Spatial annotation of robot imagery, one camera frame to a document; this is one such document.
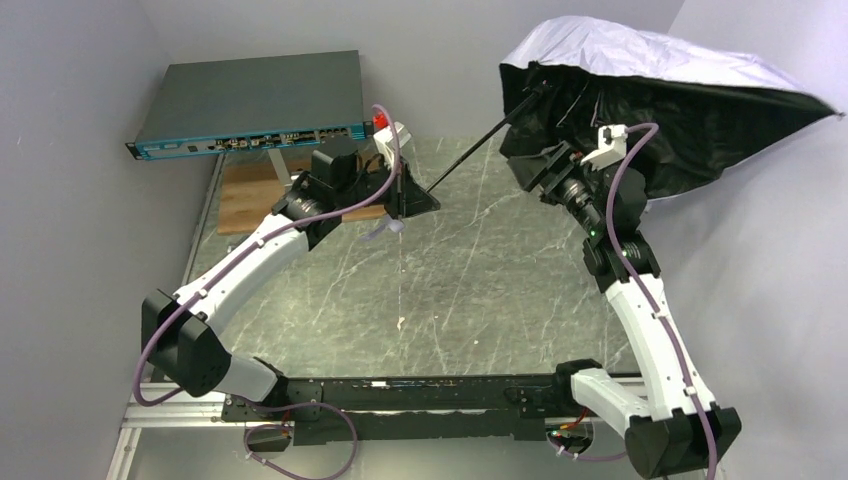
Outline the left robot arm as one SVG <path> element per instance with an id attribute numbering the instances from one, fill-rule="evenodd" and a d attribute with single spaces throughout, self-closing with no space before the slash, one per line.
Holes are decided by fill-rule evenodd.
<path id="1" fill-rule="evenodd" d="M 289 379 L 270 363 L 238 356 L 221 334 L 235 314 L 273 276 L 310 253 L 342 222 L 369 206 L 384 209 L 391 226 L 439 210 L 412 177 L 402 151 L 410 137 L 386 129 L 374 136 L 368 159 L 344 136 L 326 138 L 259 226 L 224 259 L 168 294 L 142 304 L 138 365 L 151 364 L 193 397 L 220 392 L 265 409 L 290 404 Z"/>

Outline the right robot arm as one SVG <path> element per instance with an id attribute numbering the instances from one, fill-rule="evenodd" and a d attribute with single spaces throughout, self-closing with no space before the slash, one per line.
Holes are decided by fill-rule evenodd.
<path id="1" fill-rule="evenodd" d="M 673 321 L 660 266 L 639 230 L 644 176 L 621 163 L 595 170 L 566 142 L 507 165 L 522 190 L 564 206 L 585 230 L 586 268 L 621 322 L 647 389 L 640 397 L 598 362 L 568 361 L 554 376 L 559 402 L 609 425 L 644 479 L 698 470 L 715 478 L 741 420 L 719 406 Z"/>

